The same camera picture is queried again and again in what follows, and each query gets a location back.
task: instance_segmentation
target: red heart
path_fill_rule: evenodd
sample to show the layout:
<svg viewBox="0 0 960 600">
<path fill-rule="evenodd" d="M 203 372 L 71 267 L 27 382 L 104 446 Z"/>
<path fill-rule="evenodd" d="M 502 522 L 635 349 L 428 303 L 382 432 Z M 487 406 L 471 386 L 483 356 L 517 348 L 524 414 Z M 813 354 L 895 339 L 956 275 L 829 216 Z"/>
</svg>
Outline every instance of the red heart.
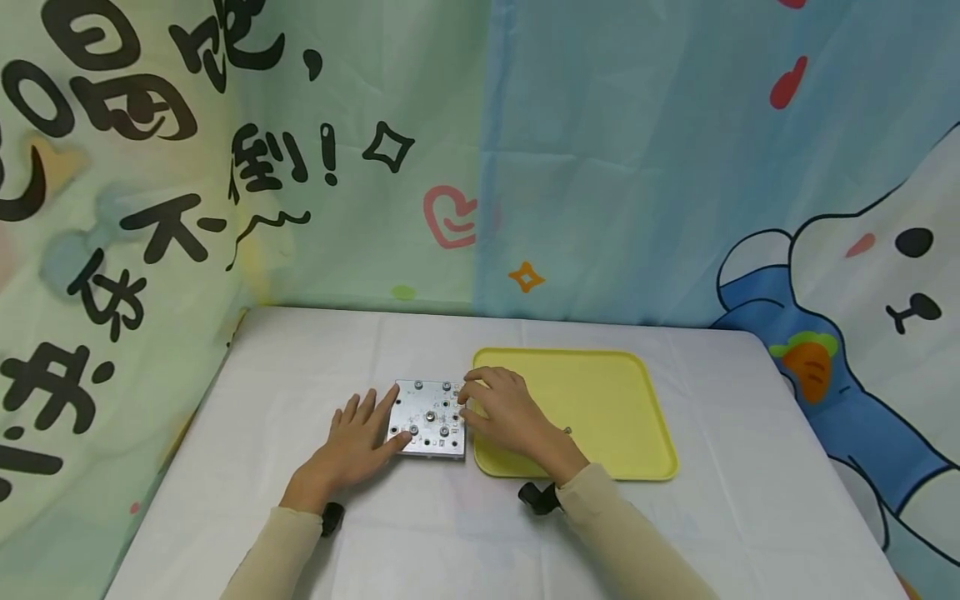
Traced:
<svg viewBox="0 0 960 600">
<path fill-rule="evenodd" d="M 770 90 L 770 106 L 783 110 L 790 104 L 793 95 L 797 93 L 797 88 L 800 87 L 800 81 L 804 78 L 806 61 L 806 57 L 799 57 L 797 64 L 793 65 L 793 70 L 780 76 Z"/>
<path fill-rule="evenodd" d="M 453 201 L 458 217 L 466 217 L 477 208 L 476 200 L 471 200 L 468 202 L 467 197 L 464 196 L 464 193 L 452 185 L 438 185 L 430 188 L 426 195 L 423 196 L 423 216 L 426 218 L 426 224 L 430 226 L 430 230 L 433 232 L 433 237 L 437 240 L 437 243 L 440 244 L 442 248 L 450 250 L 452 248 L 469 246 L 476 241 L 477 236 L 475 234 L 471 233 L 467 237 L 451 240 L 441 230 L 440 223 L 437 222 L 437 213 L 434 209 L 434 203 L 443 196 L 447 196 Z M 444 219 L 444 227 L 448 231 L 452 231 L 454 233 L 464 233 L 473 229 L 473 222 L 470 221 L 462 225 L 457 225 L 450 219 Z"/>
</svg>

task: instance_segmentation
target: blue curtain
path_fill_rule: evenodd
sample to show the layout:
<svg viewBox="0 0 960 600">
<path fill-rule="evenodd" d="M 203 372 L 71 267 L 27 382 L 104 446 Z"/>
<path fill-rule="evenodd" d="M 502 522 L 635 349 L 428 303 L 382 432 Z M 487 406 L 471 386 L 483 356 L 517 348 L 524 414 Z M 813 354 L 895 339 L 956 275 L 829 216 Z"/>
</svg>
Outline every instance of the blue curtain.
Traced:
<svg viewBox="0 0 960 600">
<path fill-rule="evenodd" d="M 960 596 L 960 6 L 494 0 L 489 35 L 476 311 L 754 332 L 905 586 Z"/>
</svg>

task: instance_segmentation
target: orange star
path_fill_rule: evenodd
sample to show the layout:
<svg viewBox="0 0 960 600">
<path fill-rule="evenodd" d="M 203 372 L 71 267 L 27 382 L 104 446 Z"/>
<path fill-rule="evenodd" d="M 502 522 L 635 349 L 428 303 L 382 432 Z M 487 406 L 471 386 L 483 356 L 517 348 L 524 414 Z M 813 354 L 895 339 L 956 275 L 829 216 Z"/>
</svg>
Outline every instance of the orange star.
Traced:
<svg viewBox="0 0 960 600">
<path fill-rule="evenodd" d="M 530 290 L 546 282 L 546 279 L 537 275 L 534 268 L 525 260 L 519 269 L 510 273 L 510 279 L 520 284 L 520 289 L 523 290 L 524 294 L 529 294 Z"/>
</svg>

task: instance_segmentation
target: hand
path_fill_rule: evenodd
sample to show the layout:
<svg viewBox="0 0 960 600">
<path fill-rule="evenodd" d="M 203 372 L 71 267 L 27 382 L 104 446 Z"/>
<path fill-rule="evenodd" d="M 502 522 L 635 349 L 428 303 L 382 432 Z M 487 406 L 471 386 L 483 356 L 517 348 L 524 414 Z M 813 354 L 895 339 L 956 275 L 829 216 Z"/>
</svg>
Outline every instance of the hand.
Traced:
<svg viewBox="0 0 960 600">
<path fill-rule="evenodd" d="M 294 472 L 280 506 L 320 515 L 331 495 L 367 479 L 406 447 L 412 439 L 408 431 L 381 445 L 399 391 L 395 384 L 379 404 L 376 390 L 363 402 L 354 394 L 343 410 L 338 408 L 326 444 Z"/>
<path fill-rule="evenodd" d="M 487 413 L 484 418 L 469 408 L 460 411 L 474 431 L 537 463 L 558 486 L 566 485 L 589 465 L 570 436 L 547 420 L 530 397 L 523 377 L 501 367 L 481 367 L 467 373 L 464 380 L 467 383 L 457 402 L 464 404 L 473 398 Z"/>
</svg>

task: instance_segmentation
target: exclamation mark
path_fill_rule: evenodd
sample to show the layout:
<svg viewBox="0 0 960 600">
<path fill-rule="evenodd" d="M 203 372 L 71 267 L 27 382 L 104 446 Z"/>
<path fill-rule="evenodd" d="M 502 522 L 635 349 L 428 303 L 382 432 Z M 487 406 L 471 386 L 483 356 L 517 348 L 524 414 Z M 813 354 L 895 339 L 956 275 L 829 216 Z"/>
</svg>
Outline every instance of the exclamation mark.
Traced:
<svg viewBox="0 0 960 600">
<path fill-rule="evenodd" d="M 333 136 L 333 126 L 329 123 L 320 125 L 320 156 L 324 161 L 327 173 L 324 177 L 327 185 L 336 185 L 337 176 L 333 171 L 337 170 L 337 140 Z"/>
</svg>

